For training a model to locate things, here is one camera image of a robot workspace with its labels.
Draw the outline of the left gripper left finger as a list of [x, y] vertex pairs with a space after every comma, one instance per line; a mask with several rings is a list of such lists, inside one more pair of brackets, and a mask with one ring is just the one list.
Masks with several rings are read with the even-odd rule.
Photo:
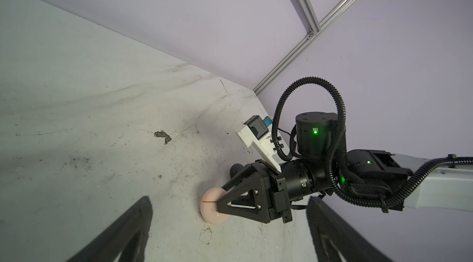
[[69, 261], [144, 261], [152, 217], [152, 203], [143, 196]]

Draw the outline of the pink round charging case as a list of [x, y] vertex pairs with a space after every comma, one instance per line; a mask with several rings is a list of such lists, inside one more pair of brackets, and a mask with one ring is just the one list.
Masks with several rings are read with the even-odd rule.
[[211, 188], [204, 194], [200, 204], [200, 213], [207, 223], [220, 225], [228, 218], [228, 215], [219, 213], [217, 208], [217, 201], [226, 194], [223, 188]]

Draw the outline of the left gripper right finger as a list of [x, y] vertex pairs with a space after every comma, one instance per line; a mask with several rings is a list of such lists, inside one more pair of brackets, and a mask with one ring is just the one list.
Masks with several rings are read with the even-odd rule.
[[306, 216], [320, 262], [389, 262], [385, 256], [319, 197], [311, 197]]

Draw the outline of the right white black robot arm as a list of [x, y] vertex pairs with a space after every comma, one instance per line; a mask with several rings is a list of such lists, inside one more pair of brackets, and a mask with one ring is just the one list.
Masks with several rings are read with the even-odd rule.
[[[272, 120], [253, 116], [239, 131], [247, 147], [261, 158], [248, 165], [235, 164], [230, 181], [208, 191], [202, 209], [214, 215], [233, 215], [261, 223], [292, 220], [305, 196], [331, 195], [323, 158], [335, 133], [334, 113], [306, 112], [296, 117], [291, 133], [293, 158], [274, 159]], [[473, 161], [449, 155], [429, 160], [386, 151], [347, 151], [342, 142], [333, 161], [335, 183], [351, 197], [379, 200], [383, 211], [434, 207], [473, 209]]]

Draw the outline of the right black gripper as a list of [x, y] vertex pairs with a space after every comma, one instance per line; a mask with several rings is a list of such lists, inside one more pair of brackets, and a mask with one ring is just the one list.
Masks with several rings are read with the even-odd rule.
[[216, 202], [217, 211], [260, 223], [281, 218], [293, 220], [293, 210], [306, 210], [307, 205], [294, 204], [316, 193], [316, 168], [307, 160], [281, 164], [275, 176], [266, 162], [254, 162], [233, 170], [231, 179], [223, 185], [225, 194]]

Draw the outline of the black round earbud charging case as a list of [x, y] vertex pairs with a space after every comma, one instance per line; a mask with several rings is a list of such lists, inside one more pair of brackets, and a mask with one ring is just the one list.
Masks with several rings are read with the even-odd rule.
[[235, 177], [244, 168], [245, 166], [240, 163], [236, 163], [232, 165], [230, 168], [230, 177], [231, 178]]

